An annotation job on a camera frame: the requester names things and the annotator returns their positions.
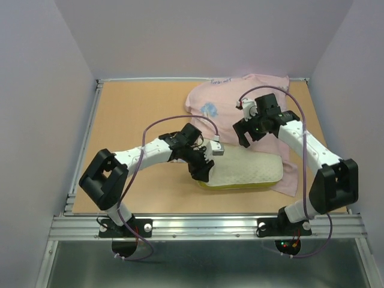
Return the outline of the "cream yellow pillow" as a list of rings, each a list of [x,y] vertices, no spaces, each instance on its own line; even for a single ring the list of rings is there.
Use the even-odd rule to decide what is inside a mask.
[[[227,146],[213,161],[209,181],[198,182],[207,190],[269,188],[283,178],[283,161],[275,154]]]

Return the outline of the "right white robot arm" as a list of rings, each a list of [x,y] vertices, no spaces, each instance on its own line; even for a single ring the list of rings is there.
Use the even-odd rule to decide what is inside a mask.
[[[298,223],[323,215],[358,199],[358,165],[329,151],[306,129],[304,119],[291,110],[282,111],[274,94],[254,100],[242,97],[236,104],[244,117],[233,125],[239,144],[245,148],[267,134],[287,144],[314,173],[308,194],[279,210],[273,226],[290,234]]]

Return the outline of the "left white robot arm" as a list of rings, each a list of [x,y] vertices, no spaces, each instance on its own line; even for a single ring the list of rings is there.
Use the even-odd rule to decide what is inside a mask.
[[[219,137],[195,143],[202,132],[187,123],[181,131],[160,135],[143,147],[110,152],[100,150],[79,180],[79,186],[88,197],[113,221],[113,230],[119,236],[128,236],[133,231],[132,213],[121,203],[127,178],[155,164],[182,160],[194,180],[209,181],[214,166],[213,156],[221,155],[223,147]]]

